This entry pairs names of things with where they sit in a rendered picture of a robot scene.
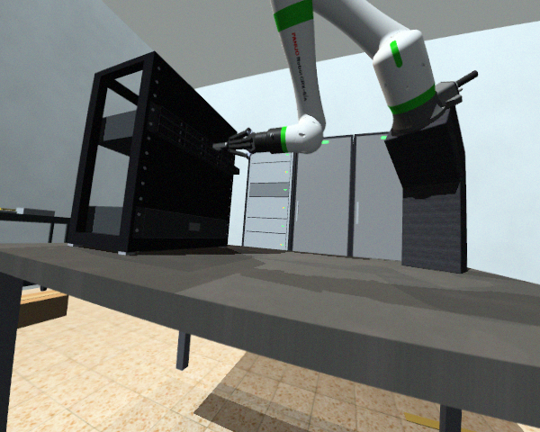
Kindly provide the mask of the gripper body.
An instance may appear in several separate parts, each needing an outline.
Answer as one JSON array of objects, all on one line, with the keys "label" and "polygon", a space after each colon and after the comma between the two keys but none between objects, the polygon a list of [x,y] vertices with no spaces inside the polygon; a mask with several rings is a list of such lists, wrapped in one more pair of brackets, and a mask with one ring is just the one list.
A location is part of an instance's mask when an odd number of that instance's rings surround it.
[{"label": "gripper body", "polygon": [[[255,137],[256,134],[256,137]],[[245,143],[250,142],[251,147],[244,147],[245,150],[247,150],[250,153],[262,153],[262,152],[269,152],[266,144],[266,134],[267,131],[262,132],[252,132],[248,136],[251,136],[252,140],[244,141]],[[248,137],[247,136],[247,137]],[[255,138],[254,138],[255,137]],[[256,144],[256,145],[255,145]]]}]

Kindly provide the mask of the black server rack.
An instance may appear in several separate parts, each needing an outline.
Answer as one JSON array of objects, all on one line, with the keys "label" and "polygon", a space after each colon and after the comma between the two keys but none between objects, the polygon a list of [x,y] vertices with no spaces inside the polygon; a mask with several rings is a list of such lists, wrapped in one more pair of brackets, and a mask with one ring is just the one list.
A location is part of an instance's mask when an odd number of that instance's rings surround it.
[{"label": "black server rack", "polygon": [[[139,95],[115,80],[141,70]],[[137,111],[103,118],[108,88]],[[226,248],[239,168],[212,146],[235,134],[155,51],[94,73],[67,245],[125,256]],[[89,206],[98,145],[130,157],[123,207]]]}]

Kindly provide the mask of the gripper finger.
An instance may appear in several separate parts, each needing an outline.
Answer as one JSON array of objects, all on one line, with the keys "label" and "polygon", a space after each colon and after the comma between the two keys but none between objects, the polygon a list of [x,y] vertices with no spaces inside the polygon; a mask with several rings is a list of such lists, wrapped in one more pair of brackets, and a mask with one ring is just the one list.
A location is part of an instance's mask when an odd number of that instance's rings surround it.
[{"label": "gripper finger", "polygon": [[244,153],[244,152],[233,150],[233,149],[245,149],[244,147],[251,147],[251,143],[242,143],[242,144],[233,144],[233,145],[226,144],[226,145],[217,145],[217,146],[212,146],[212,147],[216,150],[221,150],[221,149],[228,150],[230,154],[241,156],[248,160],[250,160],[250,157],[253,154],[250,152]]},{"label": "gripper finger", "polygon": [[[238,133],[238,134],[235,134],[231,137],[229,137],[229,141],[228,142],[222,142],[222,143],[218,143],[218,144],[213,144],[213,146],[217,146],[217,145],[230,145],[230,144],[241,144],[241,143],[245,143],[244,141],[248,141],[248,140],[252,140],[251,137],[247,137],[245,138],[247,135],[249,135],[250,133],[252,133],[253,131],[248,127],[247,129],[243,130],[242,132]],[[234,139],[235,138],[235,139]]]}]

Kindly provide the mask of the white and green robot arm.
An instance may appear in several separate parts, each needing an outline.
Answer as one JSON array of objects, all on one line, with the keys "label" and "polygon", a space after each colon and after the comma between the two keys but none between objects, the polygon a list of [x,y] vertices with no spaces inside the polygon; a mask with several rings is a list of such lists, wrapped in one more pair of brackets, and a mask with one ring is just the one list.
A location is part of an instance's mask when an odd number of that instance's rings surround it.
[{"label": "white and green robot arm", "polygon": [[459,94],[463,89],[459,87],[478,76],[474,70],[457,81],[436,85],[422,33],[395,22],[366,0],[270,3],[298,114],[298,124],[267,131],[266,144],[271,154],[311,154],[323,141],[326,119],[317,75],[313,12],[340,29],[373,61],[396,133],[414,131],[437,120],[446,108],[463,101]]}]

